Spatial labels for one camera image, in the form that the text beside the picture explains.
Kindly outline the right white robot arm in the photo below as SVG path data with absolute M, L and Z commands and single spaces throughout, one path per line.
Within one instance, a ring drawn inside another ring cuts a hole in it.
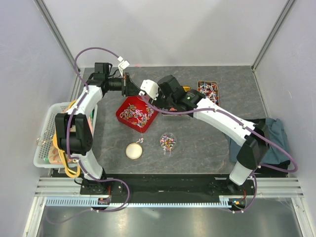
M 265 122 L 253 123 L 241 119 L 220 108 L 195 89 L 186 92 L 172 75 L 158 81 L 158 97 L 153 104 L 165 110 L 174 108 L 176 112 L 195 110 L 189 116 L 215 127 L 235 141 L 240 151 L 226 188 L 234 195 L 243 190 L 247 177 L 257 169 L 269 149 L 266 140 L 269 140 L 270 135 Z

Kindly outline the red candy tray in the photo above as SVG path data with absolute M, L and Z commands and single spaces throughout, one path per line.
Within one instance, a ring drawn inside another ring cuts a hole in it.
M 140 132 L 145 133 L 158 112 L 150 108 L 139 96 L 127 97 L 116 111 L 119 122 Z

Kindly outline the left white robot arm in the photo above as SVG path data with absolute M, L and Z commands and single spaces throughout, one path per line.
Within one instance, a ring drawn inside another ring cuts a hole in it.
M 93 151 L 93 135 L 88 117 L 108 91 L 119 91 L 122 96 L 136 96 L 140 88 L 123 70 L 129 66 L 126 60 L 118 65 L 119 77 L 111 74 L 112 64 L 95 63 L 94 72 L 84 81 L 77 101 L 64 113 L 55 116 L 56 146 L 75 160 L 86 179 L 93 180 L 91 188 L 97 194 L 108 190 L 105 171 L 97 162 Z

